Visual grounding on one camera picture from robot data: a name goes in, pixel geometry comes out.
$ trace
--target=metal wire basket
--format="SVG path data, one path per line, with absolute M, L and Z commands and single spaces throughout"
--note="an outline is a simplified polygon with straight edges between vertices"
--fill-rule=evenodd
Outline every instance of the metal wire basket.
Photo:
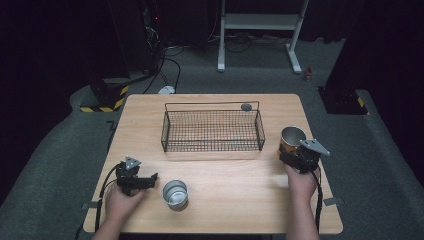
M 261 151 L 259 102 L 166 103 L 161 142 L 165 152 Z

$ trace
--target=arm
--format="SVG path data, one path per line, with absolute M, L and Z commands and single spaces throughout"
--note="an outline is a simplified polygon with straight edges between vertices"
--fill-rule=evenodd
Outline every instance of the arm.
M 289 177 L 292 202 L 292 218 L 287 231 L 287 240 L 319 239 L 311 209 L 311 198 L 317 187 L 311 173 L 298 174 L 292 167 L 285 165 Z
M 94 234 L 92 240 L 117 240 L 127 219 L 141 202 L 145 194 L 142 190 L 132 197 L 125 195 L 114 182 L 106 193 L 106 219 Z

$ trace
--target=yellow and black tape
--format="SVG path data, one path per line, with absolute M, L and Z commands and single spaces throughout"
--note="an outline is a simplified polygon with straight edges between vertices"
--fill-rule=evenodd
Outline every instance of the yellow and black tape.
M 114 104 L 110 106 L 80 106 L 82 112 L 116 112 L 124 103 L 125 95 L 129 86 L 125 86 L 119 93 Z
M 363 112 L 363 114 L 369 115 L 370 113 L 368 112 L 367 108 L 365 107 L 364 100 L 362 100 L 362 98 L 358 97 L 358 103 L 359 103 L 359 107 L 361 107 L 361 111 Z

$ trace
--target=silver cup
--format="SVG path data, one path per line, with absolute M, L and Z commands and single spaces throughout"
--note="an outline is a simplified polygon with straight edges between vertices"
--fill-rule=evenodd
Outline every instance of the silver cup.
M 181 180 L 172 180 L 165 184 L 162 197 L 173 210 L 183 210 L 188 201 L 187 185 Z
M 300 146 L 300 140 L 306 140 L 306 134 L 296 126 L 288 126 L 281 131 L 280 144 L 286 152 L 296 152 L 297 147 Z

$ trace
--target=small round object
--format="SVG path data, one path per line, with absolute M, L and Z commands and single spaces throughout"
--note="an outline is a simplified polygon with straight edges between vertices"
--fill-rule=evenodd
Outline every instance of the small round object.
M 246 111 L 246 112 L 251 111 L 252 105 L 250 105 L 249 103 L 243 103 L 241 105 L 241 110 Z

